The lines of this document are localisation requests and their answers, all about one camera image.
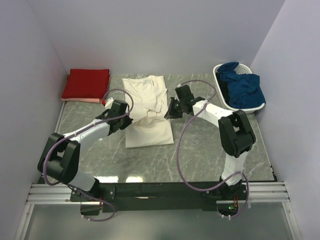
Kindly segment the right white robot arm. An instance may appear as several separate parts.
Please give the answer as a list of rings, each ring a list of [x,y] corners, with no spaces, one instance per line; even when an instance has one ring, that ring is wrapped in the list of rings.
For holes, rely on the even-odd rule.
[[[237,194],[237,187],[245,177],[243,173],[245,161],[256,136],[243,110],[231,111],[210,103],[210,99],[194,97],[188,85],[175,88],[176,97],[172,97],[166,119],[181,119],[183,114],[192,118],[184,125],[176,145],[176,165],[181,180],[192,190],[210,192],[219,188],[222,198],[230,200]],[[180,145],[187,127],[196,118],[203,119],[218,127],[220,143],[226,153],[225,163],[220,182],[209,188],[197,188],[184,178],[180,168]]]

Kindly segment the cream white t shirt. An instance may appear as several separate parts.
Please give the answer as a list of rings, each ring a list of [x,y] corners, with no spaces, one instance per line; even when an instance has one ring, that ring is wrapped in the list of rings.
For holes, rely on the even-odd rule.
[[[168,111],[167,87],[163,76],[150,75],[145,78],[124,78],[123,87],[133,99],[129,116],[133,119],[125,129],[125,147],[171,145],[174,143]]]

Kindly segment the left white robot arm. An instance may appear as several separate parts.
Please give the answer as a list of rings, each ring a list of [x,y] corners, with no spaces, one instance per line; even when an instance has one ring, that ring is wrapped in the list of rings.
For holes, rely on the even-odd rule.
[[[45,179],[51,177],[59,183],[82,190],[88,201],[99,197],[100,181],[79,169],[81,152],[97,140],[124,130],[133,122],[127,102],[110,100],[110,107],[86,126],[66,134],[51,134],[37,164]]]

